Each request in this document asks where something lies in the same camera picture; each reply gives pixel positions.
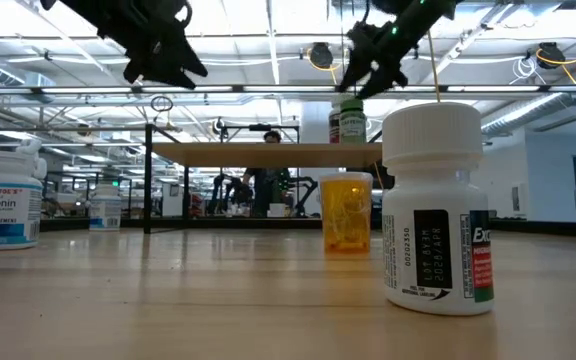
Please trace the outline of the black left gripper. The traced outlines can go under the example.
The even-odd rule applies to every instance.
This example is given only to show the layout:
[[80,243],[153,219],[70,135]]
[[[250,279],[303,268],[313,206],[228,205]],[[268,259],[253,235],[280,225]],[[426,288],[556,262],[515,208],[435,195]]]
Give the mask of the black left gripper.
[[184,73],[201,77],[208,70],[193,48],[182,39],[186,20],[177,14],[190,10],[187,0],[100,0],[101,36],[108,36],[126,49],[129,63],[124,76],[138,77],[193,90],[196,84]]

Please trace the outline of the orange pill vial white cap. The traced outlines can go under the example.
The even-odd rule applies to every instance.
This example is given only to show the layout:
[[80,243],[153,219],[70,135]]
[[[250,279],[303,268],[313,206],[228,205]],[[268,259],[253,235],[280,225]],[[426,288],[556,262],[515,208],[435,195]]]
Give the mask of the orange pill vial white cap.
[[326,253],[369,253],[373,177],[339,172],[319,179]]

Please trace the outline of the person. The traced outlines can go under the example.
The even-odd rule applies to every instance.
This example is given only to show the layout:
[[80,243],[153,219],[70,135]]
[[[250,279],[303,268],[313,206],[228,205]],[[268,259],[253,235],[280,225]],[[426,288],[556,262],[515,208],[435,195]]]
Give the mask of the person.
[[271,203],[285,203],[290,180],[287,168],[247,168],[242,183],[249,185],[251,179],[254,180],[254,217],[265,218]]

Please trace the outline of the white melatonin bottle blue label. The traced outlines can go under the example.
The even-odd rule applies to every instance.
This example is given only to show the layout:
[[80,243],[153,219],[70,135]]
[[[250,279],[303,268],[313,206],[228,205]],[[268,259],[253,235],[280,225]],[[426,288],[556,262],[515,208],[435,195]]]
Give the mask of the white melatonin bottle blue label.
[[122,200],[119,187],[100,184],[90,199],[89,230],[118,231],[122,216]]
[[33,157],[0,151],[0,250],[37,245],[43,185],[35,170]]

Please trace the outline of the white Excedrin bottle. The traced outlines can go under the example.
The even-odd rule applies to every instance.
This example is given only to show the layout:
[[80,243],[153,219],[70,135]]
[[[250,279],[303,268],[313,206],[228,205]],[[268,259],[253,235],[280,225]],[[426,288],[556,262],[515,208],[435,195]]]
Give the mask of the white Excedrin bottle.
[[382,163],[386,298],[439,315],[479,315],[494,304],[489,207],[470,175],[483,156],[481,115],[440,102],[390,114]]

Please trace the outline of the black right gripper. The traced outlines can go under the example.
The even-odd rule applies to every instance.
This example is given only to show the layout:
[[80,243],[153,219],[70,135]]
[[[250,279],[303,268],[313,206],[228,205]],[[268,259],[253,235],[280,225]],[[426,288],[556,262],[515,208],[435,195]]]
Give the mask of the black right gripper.
[[343,79],[337,87],[338,92],[345,92],[371,71],[373,61],[385,60],[397,63],[393,66],[380,65],[372,70],[368,81],[358,92],[359,99],[368,99],[386,92],[395,85],[405,88],[408,78],[401,71],[398,63],[419,42],[419,23],[417,21],[388,21],[382,26],[357,22],[347,32],[352,41],[349,62]]

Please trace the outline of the black table border frame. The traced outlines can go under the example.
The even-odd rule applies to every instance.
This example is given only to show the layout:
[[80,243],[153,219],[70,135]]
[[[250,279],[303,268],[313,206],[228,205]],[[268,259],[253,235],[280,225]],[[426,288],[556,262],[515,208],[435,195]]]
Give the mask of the black table border frame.
[[[59,218],[42,220],[41,232],[86,230],[89,227],[87,218]],[[155,229],[321,229],[320,219],[306,218],[224,218],[206,217],[194,220],[184,220],[179,217],[152,218],[147,224],[143,219],[123,219],[122,228]],[[544,235],[576,237],[574,222],[541,222],[526,220],[490,219],[490,230],[534,233]]]

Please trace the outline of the green caffeine bottle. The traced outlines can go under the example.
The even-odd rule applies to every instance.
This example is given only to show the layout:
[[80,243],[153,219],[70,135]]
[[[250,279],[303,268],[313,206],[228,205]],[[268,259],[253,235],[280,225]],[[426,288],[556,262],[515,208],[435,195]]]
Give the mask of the green caffeine bottle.
[[340,142],[342,144],[364,144],[366,142],[367,119],[363,101],[352,98],[341,104],[339,119]]

